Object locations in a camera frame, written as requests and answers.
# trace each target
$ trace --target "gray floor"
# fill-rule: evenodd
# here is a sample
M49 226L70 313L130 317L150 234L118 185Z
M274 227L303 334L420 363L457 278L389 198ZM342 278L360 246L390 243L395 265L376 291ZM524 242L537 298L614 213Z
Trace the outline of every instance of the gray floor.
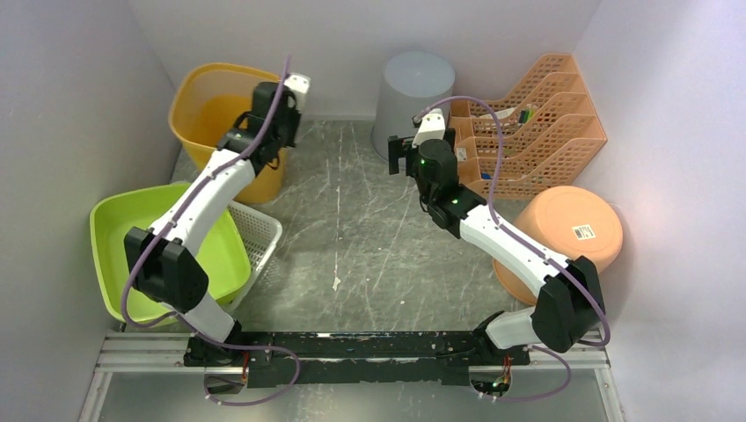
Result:
M468 330L520 309L486 253L438 229L417 188L390 176L369 122L305 122L279 196L255 206L284 229L267 271L238 307L245 328ZM198 174L182 153L173 179ZM513 220L525 202L501 200ZM160 331L178 330L172 325Z
M469 330L520 305L495 278L483 252L438 229L420 210L413 180L389 176L373 151L368 122L304 123L278 198L256 208L284 235L235 316L247 329L284 331ZM174 180L196 169L182 153ZM525 203L499 201L513 220ZM176 324L159 331L181 331ZM554 388L564 370L516 372L509 394ZM101 420L378 421L606 420L596 377L574 371L570 386L530 404L480 400L437 382L303 385L252 408L201 399L199 375L116 374ZM244 390L228 400L265 397Z

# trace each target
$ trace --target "red wire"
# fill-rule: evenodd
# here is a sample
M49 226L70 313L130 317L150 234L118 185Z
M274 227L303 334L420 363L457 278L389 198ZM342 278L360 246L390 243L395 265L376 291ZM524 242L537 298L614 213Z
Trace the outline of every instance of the red wire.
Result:
M241 380L243 382L249 381L249 353L244 352L244 367L241 371Z

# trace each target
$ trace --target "black metal base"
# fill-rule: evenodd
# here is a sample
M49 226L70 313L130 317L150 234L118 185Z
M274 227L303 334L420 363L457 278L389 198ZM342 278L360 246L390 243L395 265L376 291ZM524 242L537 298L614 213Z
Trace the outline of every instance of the black metal base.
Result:
M301 359L299 384L440 381L471 385L469 366L501 366L507 355L513 365L528 365L521 346L500 350L476 331L391 332L241 332L240 345L288 348ZM240 367L241 353L189 340L188 367ZM282 353L252 352L248 388L286 384L295 362Z

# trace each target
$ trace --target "scratched floor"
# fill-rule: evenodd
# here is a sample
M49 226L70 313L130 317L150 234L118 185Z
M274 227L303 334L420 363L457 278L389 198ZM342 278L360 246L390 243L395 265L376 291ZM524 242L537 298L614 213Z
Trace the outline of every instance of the scratched floor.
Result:
M247 329L469 330L497 310L520 309L481 250L438 229L417 189L389 176L369 122L304 123L285 186L259 211L284 235L235 316ZM193 179L185 154L175 180ZM501 200L513 220L524 202ZM175 326L160 330L177 330Z

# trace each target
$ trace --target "lime green tub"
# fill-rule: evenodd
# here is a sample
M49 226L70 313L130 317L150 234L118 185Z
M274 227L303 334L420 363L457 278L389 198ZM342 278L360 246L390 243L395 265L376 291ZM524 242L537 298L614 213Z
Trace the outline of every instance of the lime green tub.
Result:
M147 229L188 187L176 184L122 193L102 200L91 211L91 246L99 287L106 309L116 319L124 321L119 303L129 276L124 236L133 226ZM228 211L205 237L197 262L209 277L209 293L222 305L232 301L249 280L251 263ZM167 310L134 289L129 294L128 312L138 323L153 320ZM173 321L171 318L161 324Z

